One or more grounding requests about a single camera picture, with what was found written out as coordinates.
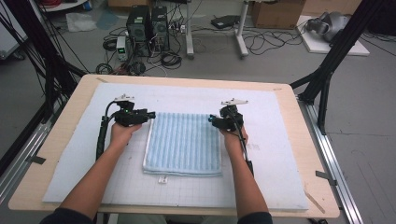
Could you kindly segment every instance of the hand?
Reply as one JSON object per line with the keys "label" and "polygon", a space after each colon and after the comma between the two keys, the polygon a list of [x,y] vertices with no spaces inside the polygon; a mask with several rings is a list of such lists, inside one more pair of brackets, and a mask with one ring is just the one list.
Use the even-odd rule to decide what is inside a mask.
{"label": "hand", "polygon": [[111,140],[109,147],[125,148],[132,134],[142,127],[141,124],[134,125],[132,127],[124,127],[117,122],[111,127]]}
{"label": "hand", "polygon": [[[242,126],[242,136],[245,139],[245,144],[248,144],[248,134],[245,130],[245,127]],[[238,131],[228,132],[226,130],[220,130],[220,132],[224,135],[224,145],[228,151],[228,154],[234,154],[235,152],[240,155],[243,155],[241,142],[239,141]]]}

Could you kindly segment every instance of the striped cloth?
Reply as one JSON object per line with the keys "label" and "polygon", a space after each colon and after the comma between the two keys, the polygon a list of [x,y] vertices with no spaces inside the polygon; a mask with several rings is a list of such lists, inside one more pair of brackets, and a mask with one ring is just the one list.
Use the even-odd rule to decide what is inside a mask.
{"label": "striped cloth", "polygon": [[143,169],[162,175],[221,175],[219,131],[209,115],[157,113]]}

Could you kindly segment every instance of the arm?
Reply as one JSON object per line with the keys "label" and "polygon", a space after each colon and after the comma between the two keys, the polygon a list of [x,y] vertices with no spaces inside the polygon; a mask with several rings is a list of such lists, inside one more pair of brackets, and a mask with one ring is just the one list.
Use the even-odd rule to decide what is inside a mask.
{"label": "arm", "polygon": [[111,141],[107,150],[91,167],[87,174],[70,191],[61,208],[68,208],[80,212],[93,219],[103,198],[107,182],[113,173],[117,161],[128,144],[133,132],[142,125],[122,127],[115,123],[111,128]]}
{"label": "arm", "polygon": [[[268,212],[267,204],[262,197],[259,186],[245,162],[238,136],[224,130],[220,131],[224,135],[225,147],[227,148],[233,167],[233,184],[235,187],[236,212],[238,218],[256,212]],[[248,135],[245,128],[242,128],[242,134],[247,142]]]}

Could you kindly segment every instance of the cardboard box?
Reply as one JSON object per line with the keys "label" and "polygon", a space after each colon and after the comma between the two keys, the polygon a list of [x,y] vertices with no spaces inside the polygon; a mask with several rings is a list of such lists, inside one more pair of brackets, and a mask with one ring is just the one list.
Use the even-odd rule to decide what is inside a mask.
{"label": "cardboard box", "polygon": [[108,6],[112,8],[131,8],[133,5],[151,6],[150,0],[108,0]]}
{"label": "cardboard box", "polygon": [[256,2],[253,23],[257,28],[294,29],[304,4],[305,0],[279,0],[274,4]]}
{"label": "cardboard box", "polygon": [[360,3],[361,0],[306,0],[302,14],[305,16],[320,16],[325,11],[338,11],[352,15]]}

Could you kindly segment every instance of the forearm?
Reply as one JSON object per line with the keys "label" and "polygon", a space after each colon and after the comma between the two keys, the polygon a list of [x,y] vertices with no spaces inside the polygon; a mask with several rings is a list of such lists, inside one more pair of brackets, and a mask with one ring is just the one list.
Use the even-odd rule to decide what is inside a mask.
{"label": "forearm", "polygon": [[78,211],[93,219],[121,153],[120,148],[110,147],[105,150],[99,160],[67,195],[60,207]]}
{"label": "forearm", "polygon": [[252,173],[248,169],[241,147],[232,146],[232,148],[229,148],[229,155],[233,167],[233,183],[238,217],[244,217],[255,212],[268,212],[267,204]]}

